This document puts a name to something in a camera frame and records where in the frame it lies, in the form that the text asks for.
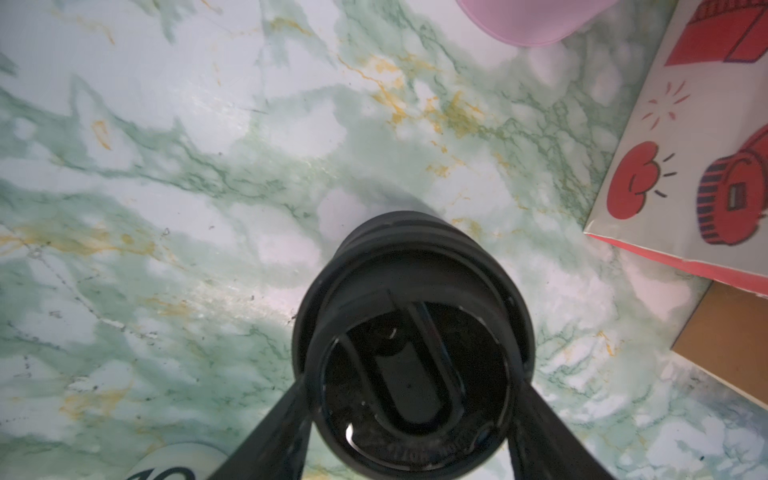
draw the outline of red and white packaging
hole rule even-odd
[[[680,0],[584,228],[768,295],[768,0]]]

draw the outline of brown box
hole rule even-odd
[[[713,282],[672,350],[768,409],[768,299]]]

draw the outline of pink plastic object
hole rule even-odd
[[[576,31],[617,0],[458,0],[478,27],[521,47],[549,45]]]

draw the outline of table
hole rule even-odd
[[[518,284],[535,388],[610,472],[768,478],[768,414],[670,352],[707,281],[581,232],[673,7],[527,49],[450,1],[4,2],[0,477],[232,452],[341,239],[416,209]],[[357,478],[316,436],[305,476]]]

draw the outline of red cartoon drawing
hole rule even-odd
[[[663,96],[660,96],[658,98],[651,98],[648,101],[648,104],[651,104],[654,106],[654,110],[650,113],[645,114],[643,116],[642,120],[645,120],[647,118],[652,118],[654,122],[651,124],[650,129],[653,130],[656,128],[656,126],[659,124],[662,118],[669,117],[670,120],[675,121],[677,120],[677,114],[674,112],[675,105],[679,105],[686,101],[690,94],[685,94],[683,89],[685,88],[685,81],[680,83],[680,86],[673,90],[673,85],[671,81],[667,82],[667,91],[664,92]]]
[[[614,218],[626,220],[632,218],[645,205],[645,196],[659,181],[661,167],[655,161],[659,146],[652,141],[635,145],[624,155],[611,179],[608,188],[607,208]],[[666,157],[666,162],[674,154]],[[676,175],[677,172],[665,174],[665,177]],[[659,197],[666,198],[667,194],[654,190]]]
[[[703,0],[666,65],[754,63],[768,50],[768,0]]]
[[[714,161],[699,183],[696,212],[701,238],[736,245],[757,231],[768,207],[768,124],[730,157]]]

